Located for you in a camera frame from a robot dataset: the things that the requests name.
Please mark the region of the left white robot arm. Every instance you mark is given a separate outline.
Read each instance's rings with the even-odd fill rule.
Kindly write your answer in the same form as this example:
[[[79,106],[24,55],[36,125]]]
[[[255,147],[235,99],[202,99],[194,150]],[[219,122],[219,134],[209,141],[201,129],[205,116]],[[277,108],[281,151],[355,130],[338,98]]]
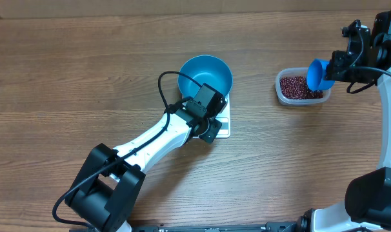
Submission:
[[[132,231],[127,219],[146,173],[193,137],[212,143],[222,126],[216,117],[226,104],[223,94],[203,84],[195,96],[169,104],[160,121],[136,139],[113,149],[97,145],[63,197],[65,204],[88,231]]]

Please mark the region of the blue plastic measuring scoop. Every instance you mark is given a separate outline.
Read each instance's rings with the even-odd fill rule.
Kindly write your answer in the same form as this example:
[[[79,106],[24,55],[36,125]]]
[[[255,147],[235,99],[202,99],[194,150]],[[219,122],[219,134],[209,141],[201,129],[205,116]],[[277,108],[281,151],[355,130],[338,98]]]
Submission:
[[[325,80],[328,64],[328,61],[314,59],[308,67],[306,83],[308,88],[313,92],[325,91],[333,87],[335,81]]]

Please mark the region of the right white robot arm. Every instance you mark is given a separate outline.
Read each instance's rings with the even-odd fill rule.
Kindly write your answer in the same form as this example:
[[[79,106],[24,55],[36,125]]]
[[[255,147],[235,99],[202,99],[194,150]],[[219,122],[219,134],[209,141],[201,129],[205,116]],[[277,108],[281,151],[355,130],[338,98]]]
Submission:
[[[344,50],[315,59],[306,84],[315,92],[346,83],[350,95],[375,88],[381,107],[374,170],[352,180],[344,199],[301,217],[298,231],[391,231],[391,10],[378,13],[371,27],[358,19],[342,27]]]

